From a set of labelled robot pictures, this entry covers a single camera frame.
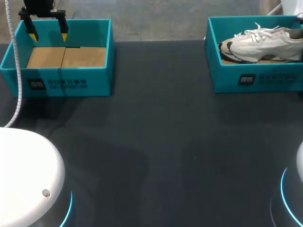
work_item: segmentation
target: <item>cardboard box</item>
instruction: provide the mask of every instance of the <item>cardboard box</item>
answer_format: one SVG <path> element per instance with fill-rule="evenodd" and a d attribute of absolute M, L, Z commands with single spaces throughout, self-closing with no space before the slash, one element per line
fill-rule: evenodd
<path fill-rule="evenodd" d="M 105 47 L 66 48 L 61 67 L 104 67 L 105 57 Z"/>
<path fill-rule="evenodd" d="M 27 69 L 60 68 L 65 47 L 34 47 Z"/>
<path fill-rule="evenodd" d="M 15 33 L 24 97 L 110 95 L 115 54 L 110 19 L 67 20 L 69 31 L 65 42 L 58 20 L 33 20 L 33 23 L 39 35 L 38 42 L 27 34 L 23 21 Z M 49 47 L 59 47 L 55 54 L 57 59 L 53 55 L 55 50 L 47 49 Z M 62 62 L 62 48 L 74 47 L 85 47 L 79 50 L 84 51 L 91 62 L 82 64 L 80 58 L 77 64 L 71 63 L 66 65 L 67 68 L 61 68 L 59 62 Z M 48 54 L 37 54 L 41 50 Z M 2 60 L 0 71 L 17 97 L 17 71 L 12 42 Z"/>
<path fill-rule="evenodd" d="M 295 16 L 210 17 L 208 19 L 205 53 L 216 93 L 302 91 L 303 63 L 226 64 L 218 44 L 245 30 L 256 29 L 255 22 L 265 28 L 302 28 Z"/>

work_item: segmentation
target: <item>glowing blue ring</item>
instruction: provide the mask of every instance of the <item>glowing blue ring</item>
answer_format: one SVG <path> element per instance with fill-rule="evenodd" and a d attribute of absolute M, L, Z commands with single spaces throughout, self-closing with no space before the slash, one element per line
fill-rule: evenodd
<path fill-rule="evenodd" d="M 284 178 L 284 174 L 286 172 L 287 168 L 284 170 L 284 173 L 282 175 L 282 178 L 281 178 L 281 195 L 282 195 L 282 199 L 283 199 L 283 202 L 284 202 L 284 205 L 286 207 L 286 209 L 288 210 L 289 214 L 293 217 L 293 219 L 296 221 L 296 223 L 298 223 L 299 226 L 303 227 L 303 225 L 301 224 L 301 222 L 294 216 L 294 214 L 291 212 L 291 210 L 289 209 L 286 201 L 285 201 L 285 198 L 284 198 L 284 193 L 283 193 L 283 178 Z"/>
<path fill-rule="evenodd" d="M 65 216 L 65 219 L 63 220 L 62 224 L 61 224 L 59 227 L 62 227 L 62 226 L 65 224 L 65 222 L 66 222 L 66 220 L 67 220 L 67 218 L 68 218 L 68 216 L 69 216 L 69 214 L 70 214 L 70 212 L 71 212 L 71 204 L 72 204 L 72 192 L 71 192 L 71 203 L 70 203 L 70 207 L 68 208 L 68 212 L 67 212 L 67 214 L 66 214 L 66 216 Z"/>

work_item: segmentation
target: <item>shoe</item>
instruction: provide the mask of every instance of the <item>shoe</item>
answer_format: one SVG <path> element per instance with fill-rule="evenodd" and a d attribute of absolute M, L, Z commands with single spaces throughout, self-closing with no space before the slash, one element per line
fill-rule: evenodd
<path fill-rule="evenodd" d="M 238 34 L 224 41 L 219 45 L 222 54 L 239 62 L 258 62 L 267 55 L 273 55 L 277 60 L 301 59 L 303 29 L 269 29 L 261 28 L 258 24 L 257 26 L 255 30 L 246 30 L 243 35 Z"/>
<path fill-rule="evenodd" d="M 239 34 L 234 34 L 234 37 L 250 35 L 250 34 L 256 32 L 256 31 L 258 31 L 258 30 L 259 30 L 259 31 L 262 31 L 262 30 L 264 30 L 264 29 L 268 29 L 268 28 L 261 28 L 261 26 L 258 25 L 257 23 L 255 23 L 255 24 L 258 26 L 258 29 L 255 29 L 255 30 L 245 30 L 245 31 L 244 31 L 244 34 L 242 34 L 242 32 L 240 32 Z M 229 48 L 227 47 L 228 42 L 230 42 L 231 40 L 232 40 L 232 38 L 227 39 L 227 40 L 225 40 L 224 42 L 220 43 L 220 44 L 219 44 L 219 50 L 220 50 L 220 51 L 223 51 L 223 53 L 225 53 L 225 54 L 232 55 L 232 53 L 229 51 Z"/>

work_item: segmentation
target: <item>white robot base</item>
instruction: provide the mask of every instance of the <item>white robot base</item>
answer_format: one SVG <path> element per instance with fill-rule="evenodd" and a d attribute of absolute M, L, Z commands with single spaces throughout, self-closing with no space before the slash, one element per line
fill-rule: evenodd
<path fill-rule="evenodd" d="M 73 226 L 63 159 L 43 136 L 0 128 L 0 182 L 0 227 Z"/>
<path fill-rule="evenodd" d="M 274 227 L 303 227 L 303 143 L 270 201 Z"/>

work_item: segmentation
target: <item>dark fabric surface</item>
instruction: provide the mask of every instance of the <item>dark fabric surface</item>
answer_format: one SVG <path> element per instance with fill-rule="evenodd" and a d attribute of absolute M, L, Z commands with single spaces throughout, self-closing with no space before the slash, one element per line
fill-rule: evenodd
<path fill-rule="evenodd" d="M 271 226 L 301 95 L 216 95 L 203 41 L 116 43 L 115 65 L 111 97 L 24 99 L 14 125 L 60 151 L 76 227 Z M 2 77 L 0 97 L 4 125 L 16 99 Z"/>

